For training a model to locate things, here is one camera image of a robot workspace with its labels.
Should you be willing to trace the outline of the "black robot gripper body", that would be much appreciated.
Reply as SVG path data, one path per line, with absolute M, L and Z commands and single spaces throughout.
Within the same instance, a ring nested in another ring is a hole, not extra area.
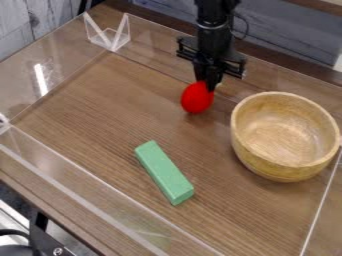
M 220 66 L 223 74 L 243 78 L 245 57 L 233 48 L 231 20 L 213 26 L 197 24 L 194 36 L 178 36 L 176 55 L 190 62 L 197 59 L 208 66 Z

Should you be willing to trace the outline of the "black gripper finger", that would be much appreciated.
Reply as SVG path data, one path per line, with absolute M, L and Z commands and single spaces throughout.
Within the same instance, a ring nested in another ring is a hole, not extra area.
M 205 70 L 205 84 L 209 92 L 215 90 L 223 77 L 223 68 L 220 66 L 208 66 Z
M 192 61 L 193 65 L 193 72 L 194 72 L 194 78 L 197 81 L 205 80 L 205 70 L 206 70 L 206 64 L 194 59 Z

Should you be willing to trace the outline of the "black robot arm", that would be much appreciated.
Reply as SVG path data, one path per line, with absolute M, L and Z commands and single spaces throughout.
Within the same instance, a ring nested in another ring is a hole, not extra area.
M 197 81 L 212 92 L 228 74 L 244 75 L 247 58 L 235 49 L 232 33 L 235 8 L 240 0 L 194 0 L 196 35 L 178 36 L 176 55 L 192 62 Z

